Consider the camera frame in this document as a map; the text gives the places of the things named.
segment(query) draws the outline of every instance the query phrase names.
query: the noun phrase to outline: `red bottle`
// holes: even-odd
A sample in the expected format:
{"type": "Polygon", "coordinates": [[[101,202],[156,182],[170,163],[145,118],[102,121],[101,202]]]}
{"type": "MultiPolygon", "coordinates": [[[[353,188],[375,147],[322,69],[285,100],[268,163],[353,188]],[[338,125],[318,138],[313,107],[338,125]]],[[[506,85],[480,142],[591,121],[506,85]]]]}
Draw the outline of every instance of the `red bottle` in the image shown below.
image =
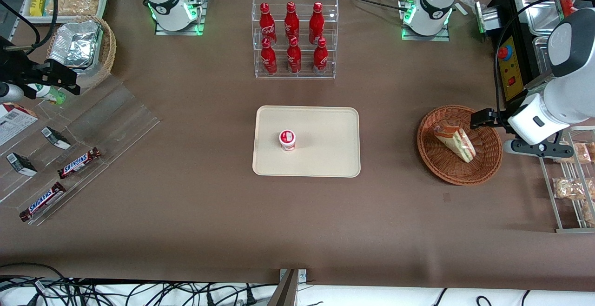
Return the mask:
{"type": "Polygon", "coordinates": [[[316,45],[318,38],[323,35],[324,30],[324,17],[323,17],[323,4],[318,1],[314,3],[314,13],[310,18],[310,43],[316,45]]]}
{"type": "Polygon", "coordinates": [[[299,40],[299,18],[296,14],[296,4],[293,1],[287,3],[287,15],[285,16],[285,35],[287,39],[297,37],[299,40]]]}
{"type": "Polygon", "coordinates": [[[269,39],[271,46],[277,43],[277,35],[275,34],[275,20],[272,18],[270,9],[267,3],[261,4],[261,19],[260,19],[262,37],[269,39]]]}
{"type": "Polygon", "coordinates": [[[266,75],[274,75],[277,72],[277,57],[269,39],[262,39],[261,58],[266,75]]]}
{"type": "Polygon", "coordinates": [[[287,49],[287,70],[290,73],[299,73],[302,69],[302,50],[298,46],[298,38],[292,37],[289,40],[287,49]]]}
{"type": "Polygon", "coordinates": [[[318,47],[314,49],[314,74],[321,76],[327,68],[327,40],[324,37],[318,39],[318,47]]]}

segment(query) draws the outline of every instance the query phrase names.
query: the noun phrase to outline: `red emergency button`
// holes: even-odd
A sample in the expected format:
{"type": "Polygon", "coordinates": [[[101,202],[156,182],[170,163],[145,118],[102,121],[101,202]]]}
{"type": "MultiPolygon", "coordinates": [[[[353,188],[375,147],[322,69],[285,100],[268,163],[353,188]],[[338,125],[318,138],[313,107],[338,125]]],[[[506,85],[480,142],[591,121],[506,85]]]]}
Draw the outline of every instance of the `red emergency button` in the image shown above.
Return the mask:
{"type": "Polygon", "coordinates": [[[498,49],[498,58],[500,60],[503,60],[504,58],[506,58],[506,56],[508,56],[508,49],[506,49],[506,47],[498,49]]]}

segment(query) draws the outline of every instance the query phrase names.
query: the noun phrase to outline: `yellow package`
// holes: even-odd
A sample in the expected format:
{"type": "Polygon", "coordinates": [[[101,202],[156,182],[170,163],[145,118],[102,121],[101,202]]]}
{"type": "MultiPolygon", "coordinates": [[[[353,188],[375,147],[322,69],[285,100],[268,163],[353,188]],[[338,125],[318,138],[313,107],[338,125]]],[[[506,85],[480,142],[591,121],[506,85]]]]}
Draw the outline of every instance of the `yellow package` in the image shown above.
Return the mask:
{"type": "Polygon", "coordinates": [[[29,15],[42,16],[44,7],[45,0],[31,0],[31,7],[29,7],[29,15]]]}

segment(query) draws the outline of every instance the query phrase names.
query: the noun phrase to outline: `woven basket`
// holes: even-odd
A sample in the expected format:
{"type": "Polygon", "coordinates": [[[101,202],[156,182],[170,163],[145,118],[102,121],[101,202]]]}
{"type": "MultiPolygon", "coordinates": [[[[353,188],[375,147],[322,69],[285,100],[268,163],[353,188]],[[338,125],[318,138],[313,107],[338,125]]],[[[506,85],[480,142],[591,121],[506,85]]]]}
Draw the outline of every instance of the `woven basket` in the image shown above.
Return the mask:
{"type": "Polygon", "coordinates": [[[426,166],[438,177],[455,185],[478,185],[496,174],[502,163],[502,143],[495,129],[469,127],[474,110],[446,105],[431,111],[419,124],[417,148],[426,166]],[[476,149],[476,157],[465,163],[434,136],[435,126],[460,126],[476,149]]]}
{"type": "MultiPolygon", "coordinates": [[[[79,17],[75,18],[75,20],[73,20],[73,22],[85,22],[88,20],[93,20],[93,21],[97,22],[98,24],[101,24],[102,27],[104,28],[104,36],[101,40],[101,49],[100,49],[100,53],[99,53],[99,62],[101,64],[101,67],[95,75],[92,75],[92,76],[79,75],[79,77],[77,78],[77,84],[82,88],[94,87],[98,83],[101,83],[102,81],[104,81],[104,79],[106,79],[110,75],[110,71],[113,66],[113,60],[115,59],[115,48],[116,48],[115,35],[113,35],[113,31],[111,30],[110,26],[108,25],[108,23],[105,20],[97,18],[96,16],[87,15],[87,16],[79,16],[79,17]]],[[[52,50],[53,42],[56,40],[56,35],[57,35],[57,31],[55,31],[53,33],[53,36],[51,37],[51,39],[49,41],[49,48],[47,49],[48,57],[52,50]]]]}

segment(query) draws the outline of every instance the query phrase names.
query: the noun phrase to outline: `control panel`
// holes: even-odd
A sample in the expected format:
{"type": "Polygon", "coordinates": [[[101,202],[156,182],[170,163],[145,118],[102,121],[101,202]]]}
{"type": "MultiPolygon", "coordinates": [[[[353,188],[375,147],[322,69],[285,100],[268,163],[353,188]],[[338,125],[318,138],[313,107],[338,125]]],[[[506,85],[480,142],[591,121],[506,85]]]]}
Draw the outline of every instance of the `control panel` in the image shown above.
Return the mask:
{"type": "Polygon", "coordinates": [[[522,92],[524,86],[512,36],[508,37],[508,40],[498,49],[498,64],[504,100],[508,102],[522,92]]]}

